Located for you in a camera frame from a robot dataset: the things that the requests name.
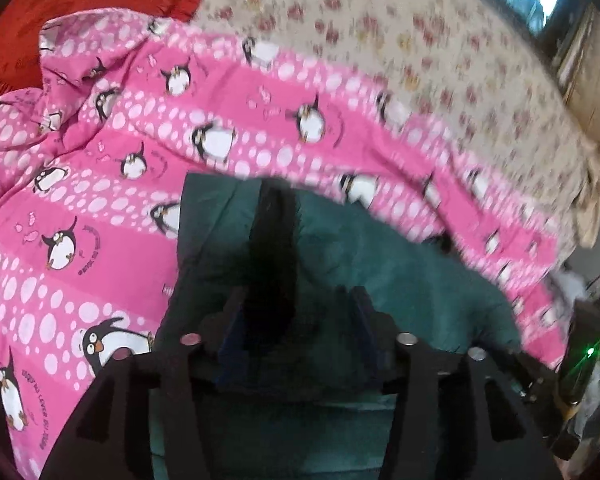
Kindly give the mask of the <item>dark green quilted puffer jacket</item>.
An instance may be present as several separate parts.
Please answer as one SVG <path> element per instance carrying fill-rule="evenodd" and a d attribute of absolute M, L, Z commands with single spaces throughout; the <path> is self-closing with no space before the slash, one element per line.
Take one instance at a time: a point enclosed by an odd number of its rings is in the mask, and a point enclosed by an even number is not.
<path fill-rule="evenodd" d="M 246 376 L 210 403 L 217 479 L 380 478 L 396 398 L 366 373 L 355 287 L 437 350 L 520 346 L 505 296 L 460 260 L 278 179 L 189 174 L 178 270 L 158 349 L 246 293 Z"/>

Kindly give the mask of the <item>pink penguin print blanket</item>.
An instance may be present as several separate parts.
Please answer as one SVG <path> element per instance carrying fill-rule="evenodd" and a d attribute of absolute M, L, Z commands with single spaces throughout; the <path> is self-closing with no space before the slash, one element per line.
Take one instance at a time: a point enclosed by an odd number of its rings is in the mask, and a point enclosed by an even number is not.
<path fill-rule="evenodd" d="M 449 233 L 524 346 L 562 359 L 540 315 L 554 221 L 372 78 L 124 9 L 55 18 L 40 50 L 42 86 L 0 96 L 0 396 L 23 477 L 110 356 L 154 343 L 191 172 L 280 177 L 412 243 Z"/>

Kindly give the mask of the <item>beige tasselled curtain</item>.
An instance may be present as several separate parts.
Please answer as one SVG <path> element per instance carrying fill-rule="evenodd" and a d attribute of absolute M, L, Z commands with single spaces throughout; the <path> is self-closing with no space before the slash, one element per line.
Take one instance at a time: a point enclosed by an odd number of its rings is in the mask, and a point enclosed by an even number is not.
<path fill-rule="evenodd" d="M 582 133 L 586 178 L 574 201 L 574 225 L 578 244 L 591 248 L 600 232 L 600 11 L 595 6 L 584 11 L 557 79 Z"/>

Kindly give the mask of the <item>beige floral bed sheet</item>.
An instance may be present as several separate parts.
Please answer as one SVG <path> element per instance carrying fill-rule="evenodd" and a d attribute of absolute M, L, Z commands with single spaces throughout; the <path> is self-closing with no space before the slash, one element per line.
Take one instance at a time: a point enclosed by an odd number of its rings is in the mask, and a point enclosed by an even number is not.
<path fill-rule="evenodd" d="M 554 79 L 480 0 L 201 0 L 196 21 L 357 68 L 410 110 L 442 118 L 471 150 L 557 219 L 577 245 L 586 177 L 580 130 Z"/>

